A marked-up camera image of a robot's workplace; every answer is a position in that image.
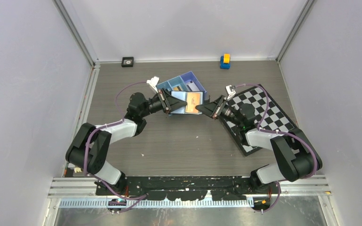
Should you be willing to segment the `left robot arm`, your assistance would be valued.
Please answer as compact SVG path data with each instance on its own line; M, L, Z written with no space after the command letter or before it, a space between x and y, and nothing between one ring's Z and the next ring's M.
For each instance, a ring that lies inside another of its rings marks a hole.
M139 135L147 124L146 116L159 111L169 114L186 105L186 101L172 96L166 89L159 89L149 99L140 92L134 93L123 119L100 126L84 123L71 142L65 160L107 184L113 194L120 195L126 188L125 173L106 160L109 146Z

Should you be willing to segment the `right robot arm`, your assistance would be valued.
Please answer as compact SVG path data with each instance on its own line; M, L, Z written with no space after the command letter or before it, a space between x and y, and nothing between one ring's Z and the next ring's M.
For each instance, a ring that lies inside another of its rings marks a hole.
M301 129L294 128L290 132L263 129L255 123L255 108L251 104L235 109L221 96L213 102L197 105L196 109L212 119L233 123L242 144L273 151L275 163L250 173L250 187L256 193L263 193L273 182L309 178L322 168L321 158Z

